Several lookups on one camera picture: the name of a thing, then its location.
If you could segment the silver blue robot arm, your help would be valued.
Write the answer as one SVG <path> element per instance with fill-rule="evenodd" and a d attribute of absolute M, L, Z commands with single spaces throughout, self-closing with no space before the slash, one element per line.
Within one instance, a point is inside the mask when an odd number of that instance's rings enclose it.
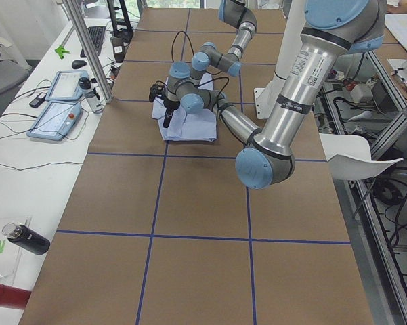
<path fill-rule="evenodd" d="M 238 76 L 244 51 L 257 32 L 254 13 L 240 1 L 222 1 L 218 17 L 237 30 L 236 37 L 226 53 L 218 51 L 212 42 L 206 42 L 200 47 L 191 61 L 191 75 L 195 79 L 200 79 L 209 66 L 232 77 Z"/>
<path fill-rule="evenodd" d="M 154 84 L 150 98 L 165 107 L 168 127 L 175 110 L 195 114 L 208 109 L 216 114 L 243 144 L 235 162 L 241 182 L 255 189 L 288 179 L 295 169 L 291 143 L 336 59 L 347 53 L 376 49 L 383 42 L 385 1 L 307 1 L 301 49 L 292 65 L 264 127 L 239 112 L 220 91 L 199 87 L 209 66 L 235 77 L 241 58 L 257 31 L 254 13 L 240 1 L 222 1 L 219 19 L 237 30 L 227 53 L 205 43 L 190 64 L 174 62 L 165 85 Z"/>

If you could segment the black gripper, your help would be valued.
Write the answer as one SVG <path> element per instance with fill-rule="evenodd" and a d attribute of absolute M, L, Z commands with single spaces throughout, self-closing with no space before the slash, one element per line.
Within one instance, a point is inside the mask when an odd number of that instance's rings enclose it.
<path fill-rule="evenodd" d="M 179 108 L 179 101 L 176 100 L 170 100 L 168 98 L 163 100 L 163 105 L 166 108 L 166 112 L 164 115 L 164 120 L 163 120 L 163 127 L 168 128 L 171 122 L 171 119 L 173 118 L 174 111 Z"/>

